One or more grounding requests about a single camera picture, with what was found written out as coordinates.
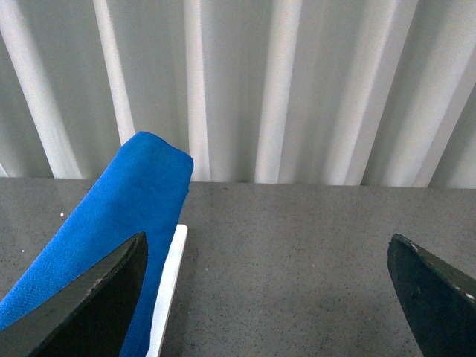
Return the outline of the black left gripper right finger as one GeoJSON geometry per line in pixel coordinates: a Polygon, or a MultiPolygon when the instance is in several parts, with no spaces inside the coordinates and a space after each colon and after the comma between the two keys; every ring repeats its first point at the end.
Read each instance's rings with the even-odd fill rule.
{"type": "Polygon", "coordinates": [[[387,268],[424,356],[475,355],[475,279],[401,234],[387,268]]]}

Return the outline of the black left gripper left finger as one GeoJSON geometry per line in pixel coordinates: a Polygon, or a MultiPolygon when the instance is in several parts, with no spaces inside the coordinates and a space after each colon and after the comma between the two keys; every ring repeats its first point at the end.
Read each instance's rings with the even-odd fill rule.
{"type": "Polygon", "coordinates": [[[140,232],[1,331],[2,356],[118,356],[148,262],[140,232]]]}

